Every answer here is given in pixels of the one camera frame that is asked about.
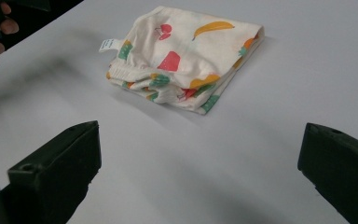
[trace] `cloth fold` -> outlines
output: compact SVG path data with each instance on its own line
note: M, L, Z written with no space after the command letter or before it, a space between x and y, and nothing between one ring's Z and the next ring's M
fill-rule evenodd
M135 21L106 77L152 102L206 114L263 39L261 25L157 7Z

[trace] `pink watermelon print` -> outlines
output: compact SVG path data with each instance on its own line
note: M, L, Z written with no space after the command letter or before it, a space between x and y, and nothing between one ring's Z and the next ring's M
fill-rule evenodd
M176 52L170 51L157 68L165 71L176 72L179 67L179 62L180 56Z

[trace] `folded cloth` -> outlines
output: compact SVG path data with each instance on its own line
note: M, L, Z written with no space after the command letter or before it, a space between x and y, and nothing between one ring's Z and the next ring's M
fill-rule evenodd
M152 102L206 114L263 38L261 25L157 7L109 46L118 53L106 77Z

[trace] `fruit print fabric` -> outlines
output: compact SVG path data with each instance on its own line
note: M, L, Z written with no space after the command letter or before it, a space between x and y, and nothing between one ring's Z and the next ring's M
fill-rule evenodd
M157 7L135 21L106 77L155 103L206 114L263 39L261 25Z

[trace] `white table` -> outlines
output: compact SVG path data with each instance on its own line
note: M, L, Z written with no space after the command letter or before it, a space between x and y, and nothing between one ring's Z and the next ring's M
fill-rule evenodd
M159 5L265 26L206 116L105 78L116 53L98 53L102 41ZM347 223L296 165L307 122L358 139L358 1L85 0L0 56L0 188L89 120L103 168L69 223Z

